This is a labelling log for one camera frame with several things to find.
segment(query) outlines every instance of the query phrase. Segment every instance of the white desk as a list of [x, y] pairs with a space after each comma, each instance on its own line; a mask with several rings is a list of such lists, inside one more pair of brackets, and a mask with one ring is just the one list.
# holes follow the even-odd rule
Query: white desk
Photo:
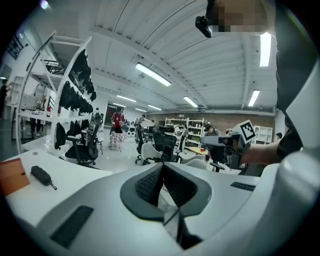
[[[5, 198], [13, 213], [34, 227], [52, 208], [79, 189], [94, 180], [112, 174], [111, 171], [92, 169], [61, 160], [38, 149], [16, 155], [10, 160], [16, 158], [21, 159], [30, 184]], [[57, 190], [50, 185], [42, 185], [31, 176], [32, 166], [44, 169], [51, 176]]]

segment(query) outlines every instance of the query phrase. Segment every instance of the white chair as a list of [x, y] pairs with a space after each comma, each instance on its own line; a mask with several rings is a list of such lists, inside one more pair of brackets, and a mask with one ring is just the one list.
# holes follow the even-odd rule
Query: white chair
[[148, 159], [161, 159], [162, 153], [157, 151], [152, 144], [143, 143], [141, 147], [141, 161], [142, 165], [150, 164]]
[[188, 162], [190, 162], [194, 159], [205, 161], [205, 158], [206, 158], [206, 156], [203, 154], [197, 154], [197, 155], [195, 155], [193, 157], [189, 157], [189, 158], [185, 158], [183, 156], [184, 156], [184, 154], [181, 154], [181, 153], [178, 155], [178, 158], [180, 158], [180, 164], [187, 164]]
[[193, 159], [191, 161], [189, 161], [188, 163], [185, 164], [186, 166], [191, 166], [191, 167], [195, 167], [198, 169], [202, 169], [202, 170], [207, 170], [207, 164], [205, 161], [203, 160], [199, 160], [199, 159]]
[[104, 138], [98, 138], [98, 140], [97, 140], [97, 143], [99, 144], [99, 146], [100, 146], [100, 150], [101, 150], [101, 154], [103, 155], [104, 154], [104, 152], [103, 152], [103, 146], [102, 146], [102, 142], [104, 142]]

